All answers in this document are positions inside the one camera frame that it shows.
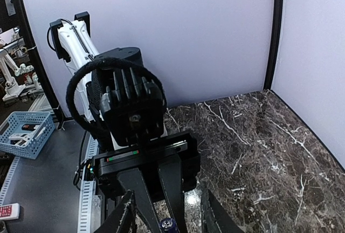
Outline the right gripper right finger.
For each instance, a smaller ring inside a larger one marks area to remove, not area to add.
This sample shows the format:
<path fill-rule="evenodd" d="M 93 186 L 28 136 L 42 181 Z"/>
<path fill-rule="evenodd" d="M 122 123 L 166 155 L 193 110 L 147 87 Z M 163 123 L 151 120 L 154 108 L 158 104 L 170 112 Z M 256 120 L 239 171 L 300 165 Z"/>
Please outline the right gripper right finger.
<path fill-rule="evenodd" d="M 202 232 L 240 232 L 240 227 L 206 187 L 202 188 L 201 194 L 201 221 Z"/>

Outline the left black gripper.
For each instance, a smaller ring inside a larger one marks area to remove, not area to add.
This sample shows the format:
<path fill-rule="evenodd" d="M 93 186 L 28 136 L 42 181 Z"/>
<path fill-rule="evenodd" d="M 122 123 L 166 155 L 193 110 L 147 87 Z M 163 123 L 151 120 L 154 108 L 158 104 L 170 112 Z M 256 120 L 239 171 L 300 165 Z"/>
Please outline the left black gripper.
<path fill-rule="evenodd" d="M 162 161 L 174 154 L 181 160 Z M 179 232 L 188 232 L 183 191 L 196 187 L 200 167 L 197 139 L 189 132 L 99 154 L 92 158 L 91 165 L 98 186 L 107 198 L 124 195 L 126 190 L 134 192 L 139 217 L 151 232 L 161 232 L 151 197 L 162 198 L 163 193 Z"/>

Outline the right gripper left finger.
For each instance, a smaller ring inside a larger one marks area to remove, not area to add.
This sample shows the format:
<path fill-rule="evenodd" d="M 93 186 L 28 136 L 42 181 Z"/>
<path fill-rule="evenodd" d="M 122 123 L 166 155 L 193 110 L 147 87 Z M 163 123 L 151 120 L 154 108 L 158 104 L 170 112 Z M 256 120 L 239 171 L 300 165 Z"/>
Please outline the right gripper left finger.
<path fill-rule="evenodd" d="M 128 190 L 119 204 L 106 218 L 95 233 L 127 233 L 137 232 L 136 202 L 133 190 Z"/>

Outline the blue battery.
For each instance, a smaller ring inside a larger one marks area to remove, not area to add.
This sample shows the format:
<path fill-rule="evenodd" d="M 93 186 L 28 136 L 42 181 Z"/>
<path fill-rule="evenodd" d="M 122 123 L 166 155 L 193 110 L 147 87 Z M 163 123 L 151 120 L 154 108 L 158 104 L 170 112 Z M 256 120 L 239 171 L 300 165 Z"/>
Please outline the blue battery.
<path fill-rule="evenodd" d="M 162 219 L 159 226 L 162 233 L 179 233 L 176 221 L 173 218 Z"/>

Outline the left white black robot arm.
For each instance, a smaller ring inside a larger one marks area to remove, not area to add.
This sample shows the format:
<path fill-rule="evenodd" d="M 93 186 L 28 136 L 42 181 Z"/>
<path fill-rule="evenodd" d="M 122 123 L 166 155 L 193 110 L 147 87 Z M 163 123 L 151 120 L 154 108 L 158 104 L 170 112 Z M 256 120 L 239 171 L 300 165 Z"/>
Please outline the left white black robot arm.
<path fill-rule="evenodd" d="M 151 232 L 187 232 L 184 193 L 196 187 L 197 141 L 187 132 L 166 135 L 164 89 L 140 49 L 100 53 L 88 12 L 52 22 L 47 42 L 72 74 L 68 110 L 101 150 L 79 159 L 73 183 L 96 182 L 115 202 L 98 232 L 136 232 L 137 217 Z"/>

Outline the white red spare remote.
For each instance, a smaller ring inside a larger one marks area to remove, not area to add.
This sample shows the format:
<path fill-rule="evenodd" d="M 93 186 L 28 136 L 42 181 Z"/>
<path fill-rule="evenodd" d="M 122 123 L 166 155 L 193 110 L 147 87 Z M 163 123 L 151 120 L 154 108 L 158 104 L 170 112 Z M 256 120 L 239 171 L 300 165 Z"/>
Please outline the white red spare remote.
<path fill-rule="evenodd" d="M 0 206 L 0 219 L 2 221 L 16 220 L 20 216 L 20 205 L 18 203 Z"/>

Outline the blue plastic basket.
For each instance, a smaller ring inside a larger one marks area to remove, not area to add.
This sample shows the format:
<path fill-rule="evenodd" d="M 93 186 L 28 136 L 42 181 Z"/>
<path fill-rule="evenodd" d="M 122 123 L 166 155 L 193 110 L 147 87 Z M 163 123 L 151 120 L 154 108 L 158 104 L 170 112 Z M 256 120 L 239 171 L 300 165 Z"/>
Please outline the blue plastic basket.
<path fill-rule="evenodd" d="M 54 130 L 50 112 L 12 112 L 1 124 L 1 151 L 34 160 Z"/>

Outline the left black frame post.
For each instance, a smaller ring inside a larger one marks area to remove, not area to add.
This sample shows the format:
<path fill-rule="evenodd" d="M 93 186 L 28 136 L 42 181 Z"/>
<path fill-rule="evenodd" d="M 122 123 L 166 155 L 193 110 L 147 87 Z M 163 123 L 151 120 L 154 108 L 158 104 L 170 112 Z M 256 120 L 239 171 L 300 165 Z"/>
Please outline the left black frame post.
<path fill-rule="evenodd" d="M 283 6 L 284 0 L 274 0 L 270 50 L 268 54 L 266 75 L 264 80 L 265 90 L 270 90 L 273 83 L 274 71 L 277 63 L 278 49 L 280 43 Z"/>

